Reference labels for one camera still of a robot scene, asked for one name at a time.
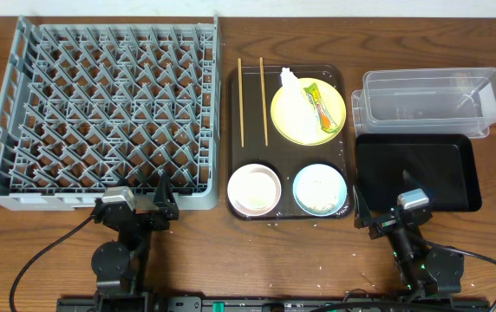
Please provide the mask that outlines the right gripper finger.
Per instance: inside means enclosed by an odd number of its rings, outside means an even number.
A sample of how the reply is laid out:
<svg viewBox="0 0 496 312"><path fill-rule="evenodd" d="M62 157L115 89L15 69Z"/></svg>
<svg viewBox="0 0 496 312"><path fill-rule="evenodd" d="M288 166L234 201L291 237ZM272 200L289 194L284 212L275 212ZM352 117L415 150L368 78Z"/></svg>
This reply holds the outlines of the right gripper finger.
<svg viewBox="0 0 496 312"><path fill-rule="evenodd" d="M369 227L371 224L371 220L373 219L371 211L369 210L364 196L362 193L359 191L357 185L353 185L353 194L354 194L354 201L355 201L355 222L354 226L356 228L365 228Z"/></svg>
<svg viewBox="0 0 496 312"><path fill-rule="evenodd" d="M421 183L410 173L410 171L404 169L402 171L402 178L408 192L421 189Z"/></svg>

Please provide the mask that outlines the light blue bowl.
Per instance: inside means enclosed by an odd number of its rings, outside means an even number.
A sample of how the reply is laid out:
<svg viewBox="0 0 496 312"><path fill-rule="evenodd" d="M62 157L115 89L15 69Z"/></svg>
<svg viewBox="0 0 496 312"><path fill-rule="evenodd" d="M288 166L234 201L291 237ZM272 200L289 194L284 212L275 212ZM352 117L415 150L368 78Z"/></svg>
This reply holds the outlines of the light blue bowl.
<svg viewBox="0 0 496 312"><path fill-rule="evenodd" d="M342 174L332 166L313 164L294 178L292 193L297 205L315 217L338 213L348 199L348 187Z"/></svg>

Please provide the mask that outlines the green orange snack wrapper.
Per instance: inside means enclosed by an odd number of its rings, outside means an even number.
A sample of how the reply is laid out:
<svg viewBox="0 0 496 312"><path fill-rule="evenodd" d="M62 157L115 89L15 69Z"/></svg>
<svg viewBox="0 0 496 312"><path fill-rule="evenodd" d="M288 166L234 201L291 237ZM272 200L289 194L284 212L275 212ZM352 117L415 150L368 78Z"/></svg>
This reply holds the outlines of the green orange snack wrapper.
<svg viewBox="0 0 496 312"><path fill-rule="evenodd" d="M305 92L309 103L314 108L321 129L326 133L335 133L338 130L338 125L325 106L325 102L317 84L312 83L307 88L304 88L303 91Z"/></svg>

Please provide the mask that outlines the white napkin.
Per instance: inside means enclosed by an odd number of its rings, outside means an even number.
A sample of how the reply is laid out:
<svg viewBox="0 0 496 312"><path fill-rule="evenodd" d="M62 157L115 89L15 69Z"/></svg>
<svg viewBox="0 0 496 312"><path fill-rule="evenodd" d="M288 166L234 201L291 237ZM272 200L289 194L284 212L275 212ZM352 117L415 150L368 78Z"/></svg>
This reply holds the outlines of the white napkin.
<svg viewBox="0 0 496 312"><path fill-rule="evenodd" d="M310 144L316 138L313 109L303 95L298 78L290 68L282 68L280 78L285 131L293 140L301 144Z"/></svg>

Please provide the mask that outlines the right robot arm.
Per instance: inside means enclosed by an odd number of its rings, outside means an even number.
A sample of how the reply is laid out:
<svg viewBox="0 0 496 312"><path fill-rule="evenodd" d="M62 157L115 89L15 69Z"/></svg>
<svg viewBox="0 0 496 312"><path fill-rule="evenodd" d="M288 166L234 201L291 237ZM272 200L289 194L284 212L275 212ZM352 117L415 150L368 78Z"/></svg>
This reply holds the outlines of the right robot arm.
<svg viewBox="0 0 496 312"><path fill-rule="evenodd" d="M411 291L410 301L461 292L464 257L446 247L434 247L422 237L420 226L432 218L432 212L421 188L400 194L396 205L379 216L372 214L357 186L353 193L355 227L368 229L372 240L385 237L389 241L401 281Z"/></svg>

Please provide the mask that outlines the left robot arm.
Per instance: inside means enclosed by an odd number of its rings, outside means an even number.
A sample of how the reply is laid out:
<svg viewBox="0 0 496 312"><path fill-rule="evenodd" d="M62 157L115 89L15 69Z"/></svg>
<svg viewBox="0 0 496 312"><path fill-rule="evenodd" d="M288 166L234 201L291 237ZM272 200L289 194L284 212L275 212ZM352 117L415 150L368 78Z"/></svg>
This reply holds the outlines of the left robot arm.
<svg viewBox="0 0 496 312"><path fill-rule="evenodd" d="M118 233L115 241L102 244L92 256L98 296L114 306L118 301L141 298L144 276L155 231L167 231L179 218L179 208L171 189L171 180L163 174L146 212L136 210L137 199L127 186L111 187L95 201L90 216Z"/></svg>

